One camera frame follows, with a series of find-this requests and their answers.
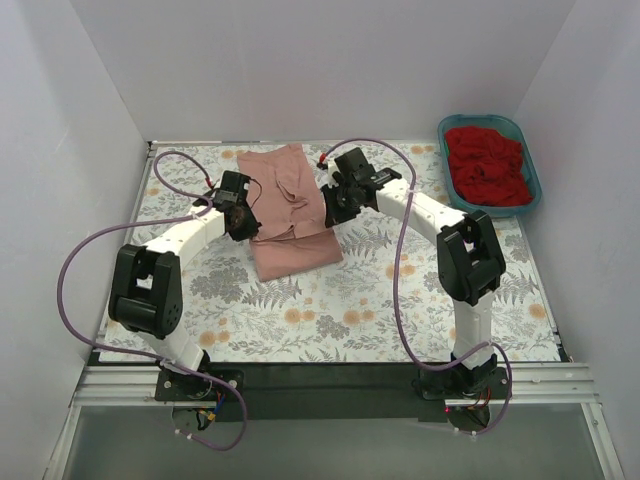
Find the pink t shirt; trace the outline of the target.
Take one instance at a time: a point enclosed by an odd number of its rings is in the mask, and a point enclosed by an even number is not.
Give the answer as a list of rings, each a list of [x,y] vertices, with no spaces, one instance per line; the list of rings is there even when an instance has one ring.
[[[248,201],[261,223],[250,241],[262,282],[343,260],[334,231],[325,226],[325,204],[300,144],[237,157],[239,171],[255,180]]]

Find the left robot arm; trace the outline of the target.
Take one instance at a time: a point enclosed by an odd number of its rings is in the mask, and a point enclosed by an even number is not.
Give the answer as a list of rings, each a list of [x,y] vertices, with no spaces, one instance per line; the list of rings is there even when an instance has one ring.
[[[185,221],[141,246],[121,247],[116,257],[109,318],[142,338],[160,357],[171,385],[193,400],[211,394],[213,377],[204,369],[208,354],[181,324],[182,268],[224,235],[236,242],[257,235],[261,223],[248,202],[250,183],[247,175],[224,172]]]

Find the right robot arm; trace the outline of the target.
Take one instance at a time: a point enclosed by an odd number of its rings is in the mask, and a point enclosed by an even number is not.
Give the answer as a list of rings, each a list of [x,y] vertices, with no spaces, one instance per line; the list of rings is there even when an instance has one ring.
[[[391,169],[377,170],[359,148],[330,160],[322,186],[325,223],[337,226],[370,208],[400,221],[436,249],[438,280],[454,307],[456,339],[451,359],[428,364],[410,357],[419,368],[418,387],[431,398],[475,397],[496,378],[497,348],[492,340],[492,306],[506,262],[488,214],[464,213],[417,191],[414,178]]]

